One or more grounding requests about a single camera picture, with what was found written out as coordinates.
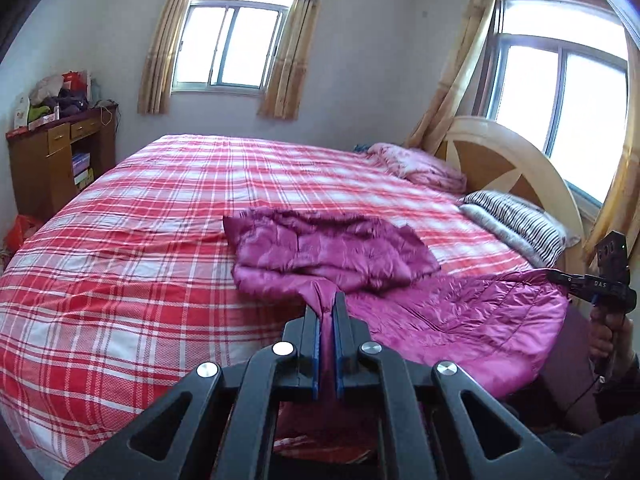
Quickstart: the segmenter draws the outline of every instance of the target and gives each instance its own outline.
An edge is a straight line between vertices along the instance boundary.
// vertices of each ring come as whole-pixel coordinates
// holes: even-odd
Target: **red plastic bag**
[[[33,236],[42,227],[43,223],[27,215],[18,215],[15,218],[14,226],[4,238],[4,243],[12,253],[17,253],[24,242]]]
[[[62,86],[72,91],[86,92],[86,81],[82,80],[82,74],[79,72],[67,72],[62,75]]]

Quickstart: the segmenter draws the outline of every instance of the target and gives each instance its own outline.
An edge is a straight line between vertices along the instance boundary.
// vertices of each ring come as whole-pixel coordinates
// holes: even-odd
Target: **window frame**
[[[184,31],[191,19],[193,14],[193,9],[197,7],[219,7],[225,9],[225,17],[222,19],[220,24],[220,30],[218,31],[218,42],[214,49],[214,55],[211,59],[211,66],[209,69],[209,78],[206,82],[180,82],[177,81],[177,71],[176,67],[178,64],[178,56],[180,55],[180,51],[183,46],[183,35]],[[231,37],[233,35],[234,26],[236,24],[236,19],[238,17],[238,12],[243,7],[248,7],[251,9],[263,9],[263,10],[275,10],[278,12],[278,18],[276,20],[276,25],[274,27],[274,31],[271,37],[271,44],[267,54],[267,59],[264,63],[264,69],[262,71],[262,79],[260,80],[260,86],[252,86],[252,85],[242,85],[242,84],[234,84],[234,83],[223,83],[222,82],[222,73],[225,67],[226,55],[228,54],[229,43],[231,41]],[[220,60],[220,69],[218,71],[218,78],[215,84],[210,84],[212,79],[212,70],[213,65],[215,64],[216,55],[220,48],[220,40],[223,27],[225,25],[226,13],[229,9],[235,9],[234,15],[231,19],[231,23],[229,25],[229,31],[226,35],[225,44],[222,46],[223,53],[222,59]],[[213,93],[233,93],[240,95],[262,95],[266,86],[269,83],[269,79],[271,78],[271,72],[273,71],[273,65],[276,59],[276,53],[280,47],[280,41],[282,40],[282,33],[284,31],[284,25],[287,21],[287,17],[289,15],[290,7],[280,6],[275,4],[266,4],[262,2],[247,2],[243,0],[194,0],[190,2],[189,9],[187,10],[187,14],[184,19],[184,23],[182,24],[182,29],[180,30],[180,41],[178,44],[178,49],[175,55],[174,60],[174,74],[171,84],[171,92],[213,92]]]
[[[615,16],[603,10],[602,8],[594,8],[584,2],[574,0],[555,0],[557,2],[564,2],[579,7],[590,8],[599,14],[606,14],[607,18],[615,20]],[[555,38],[546,38],[544,36],[531,36],[528,34],[506,34],[502,32],[502,21],[504,19],[505,7],[508,0],[503,0],[500,6],[496,6],[494,20],[498,22],[498,26],[495,28],[493,34],[493,41],[490,47],[488,56],[485,59],[485,65],[487,65],[488,77],[485,79],[484,84],[481,83],[479,92],[486,95],[486,98],[476,99],[478,103],[478,111],[481,114],[492,121],[495,121],[498,113],[498,106],[500,104],[500,96],[502,94],[502,86],[504,85],[504,75],[507,67],[508,51],[511,46],[528,46],[531,48],[537,48],[540,50],[546,50],[548,52],[554,52],[558,54],[558,74],[556,76],[556,94],[554,96],[554,104],[551,113],[551,120],[549,121],[549,128],[546,133],[545,146],[542,153],[548,158],[551,157],[553,151],[556,135],[558,133],[558,126],[560,118],[562,116],[562,106],[564,104],[564,87],[566,78],[566,64],[568,56],[575,54],[581,57],[587,57],[596,62],[610,66],[613,69],[619,70],[624,73],[626,79],[626,94],[628,99],[628,62],[609,52],[604,52],[597,48],[586,46],[580,43],[574,43],[566,40],[556,40]],[[574,186],[569,181],[565,180],[567,186],[581,198],[586,200],[592,206],[600,208],[602,203],[585,192],[584,190]]]

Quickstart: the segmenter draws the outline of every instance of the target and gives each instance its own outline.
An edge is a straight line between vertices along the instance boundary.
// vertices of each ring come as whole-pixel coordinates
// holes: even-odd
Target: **human hand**
[[[591,309],[591,327],[589,331],[589,355],[591,360],[608,358],[614,350],[613,334],[617,333],[615,341],[616,361],[611,378],[621,379],[631,368],[636,356],[632,349],[634,324],[624,314],[609,314],[595,306]]]

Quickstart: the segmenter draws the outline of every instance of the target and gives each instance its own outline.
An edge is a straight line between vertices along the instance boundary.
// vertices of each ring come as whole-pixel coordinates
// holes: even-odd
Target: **curtain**
[[[259,115],[275,119],[298,118],[319,4],[320,0],[293,1]]]
[[[587,265],[595,257],[596,244],[610,231],[626,235],[626,250],[631,256],[640,230],[640,50],[629,33],[626,34],[626,46],[629,52],[629,96],[625,143],[616,175],[583,247]],[[591,162],[597,171],[597,160]]]
[[[440,146],[480,59],[496,1],[469,0],[438,89],[405,143],[410,148],[422,148],[433,154]]]
[[[165,114],[169,111],[175,56],[188,7],[189,0],[167,0],[164,4],[142,71],[139,114]]]

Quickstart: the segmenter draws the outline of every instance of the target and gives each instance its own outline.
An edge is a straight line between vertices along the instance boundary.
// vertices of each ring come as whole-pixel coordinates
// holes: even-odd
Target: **white wall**
[[[17,96],[53,73],[97,63],[95,32],[107,0],[42,0],[0,63],[0,134],[14,127]],[[0,239],[16,215],[9,155],[0,141]]]
[[[416,0],[414,42],[406,58],[399,111],[404,140],[426,111],[436,91],[449,50],[456,41],[468,0]]]
[[[136,113],[140,74],[164,0],[113,0],[95,76],[120,103],[117,157],[165,134],[261,137],[350,149],[399,131],[396,89],[410,46],[414,0],[322,0],[297,121],[258,118],[250,96],[175,93],[166,116]]]

